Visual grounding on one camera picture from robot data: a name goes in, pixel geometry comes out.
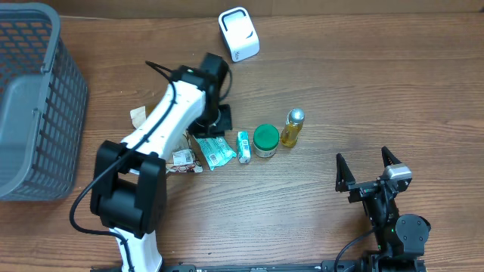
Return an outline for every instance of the small white device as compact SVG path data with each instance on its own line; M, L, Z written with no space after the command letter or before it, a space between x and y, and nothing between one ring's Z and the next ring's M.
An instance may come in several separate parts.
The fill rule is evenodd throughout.
M219 26L234 62L259 53L259 37L245 8L232 8L220 14Z

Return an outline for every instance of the cable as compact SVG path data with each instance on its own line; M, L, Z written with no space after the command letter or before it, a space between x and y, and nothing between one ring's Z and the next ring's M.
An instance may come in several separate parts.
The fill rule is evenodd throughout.
M228 92L232 88L232 70L230 70L230 67L228 68L228 74L230 75L230 81L228 82L228 88L227 88L227 91L225 92L225 94L221 98L219 98L219 101L224 100L228 96Z
M146 64L147 64L149 67L151 67L151 68L153 68L153 69L155 69L155 67L157 67L157 68L160 68L160 69L163 69L163 70L167 71L168 73L171 73L171 72L172 72L170 69L168 69L168 68L166 68L166 67L164 67L164 66L161 66L161 65L159 65L158 63L153 63L153 62L151 62L151 61L147 61L147 60L145 61L145 63L146 63Z
M176 104L176 100L175 100L175 98L176 98L176 88L175 88L175 85L173 84L173 81L163 71L156 69L155 67L167 70L169 72L171 72L171 70L168 69L168 68L165 68L165 67L163 67L159 64L156 64L156 63L152 63L152 64L155 64L155 66L151 66L150 63L151 63L150 61L146 61L147 65L149 65L151 68L155 69L158 73L160 73L166 80L168 80L168 83L172 86L173 99L172 99L170 105L168 106L168 109L161 116L160 120L158 120L158 122L153 126L153 128L151 128L150 131L147 134L145 134L143 136L143 138L132 149L128 150L128 152L126 152L124 155L122 155L117 161L115 161L111 165L109 165L109 167L106 168L106 170L104 170L99 176L97 176L93 181L91 181L91 183L86 188L84 188L84 190L77 196L77 198L74 201L72 207L70 207L70 212L69 212L69 222L74 227L74 229L76 229L77 231L82 232L82 233L87 233L87 234L94 234L94 235L113 236L113 237L116 237L117 239L121 240L121 245L124 245L124 249L125 249L125 252L126 252L126 259L128 260L129 272L135 272L135 268L133 267L133 264L132 264L131 255L130 255L129 247L128 247L128 241L126 240L126 238L124 238L124 236L119 234L119 233L113 233L113 232L104 231L104 230L89 230L89 229L85 229L83 227L80 227L76 223L76 219L74 218L74 215L76 213L77 206L79 205L81 200L84 198L84 196L93 188L93 186L96 185L96 183L98 183L107 173L113 171L116 167L117 167L116 170L118 170L120 168L120 166L123 165L123 163L142 144L144 144L144 142L146 142L147 139L158 129L158 127L161 125L163 120L168 116L169 112L172 110L173 106Z
M343 247L343 249L341 249L340 253L338 254L336 259L334 260L334 272L338 272L338 262L340 261L341 256L343 256L343 254L345 253L345 251L347 249L349 249L351 246L353 246L357 242L359 242L359 241L363 240L364 238L368 237L370 234L377 231L377 229L383 228L385 226L385 224L388 222L388 219L390 217L390 205L389 205L388 194L386 193L386 183L381 181L380 184L382 185L383 195L385 196L385 210L386 211L385 211L385 221L383 222L383 225L379 226L379 227L373 227L371 230L369 230L366 233L363 233L361 236L359 236L358 238L349 242L345 247Z
M334 272L338 272L338 262L340 261L340 258L341 258L341 256L343 256L344 252L347 249L349 249L351 246L353 246L354 244L356 244L357 242L363 240L364 238L368 237L370 234L374 233L376 230L377 230L377 228L375 228L375 227L372 228L371 230L363 233L361 236L359 236L358 238L356 238L353 241L349 242L348 245L346 245L345 247L343 247L343 249L341 249L340 253L336 257L336 260L334 260Z

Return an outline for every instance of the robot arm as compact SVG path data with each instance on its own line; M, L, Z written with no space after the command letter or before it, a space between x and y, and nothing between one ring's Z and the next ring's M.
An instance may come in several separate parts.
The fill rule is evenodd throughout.
M163 259L158 252L155 229L166 208L165 161L182 133L188 129L198 138L215 137L232 129L230 107L219 105L220 86L228 72L227 63L207 54L199 69L181 66L172 71L170 82L176 90L175 103L166 118L126 162L106 175L92 188L91 212L112 233L127 240L130 261L136 272L157 272ZM173 101L172 85L147 120L121 144L105 141L98 150L95 177L118 158L134 148L159 122ZM119 177L132 172L138 175L133 184ZM125 245L117 239L123 257L122 272L132 272L128 266Z
M348 201L363 202L365 213L373 226L378 251L368 251L358 261L323 261L324 272L357 271L425 271L425 242L430 223L418 215L400 215L395 198L410 185L412 172L386 147L382 150L383 174L375 181L356 183L345 159L337 154L336 191L349 192Z

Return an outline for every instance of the glass bottle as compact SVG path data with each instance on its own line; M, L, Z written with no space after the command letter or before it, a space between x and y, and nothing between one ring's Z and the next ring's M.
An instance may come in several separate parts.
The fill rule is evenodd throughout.
M297 142L297 135L303 128L305 114L300 108L292 109L287 114L286 126L282 131L281 143L286 147L294 147Z

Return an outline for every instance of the gray plastic basket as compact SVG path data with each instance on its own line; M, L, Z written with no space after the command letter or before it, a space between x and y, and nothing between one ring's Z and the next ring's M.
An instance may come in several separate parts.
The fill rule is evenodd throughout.
M69 195L88 89L44 4L0 4L0 200Z

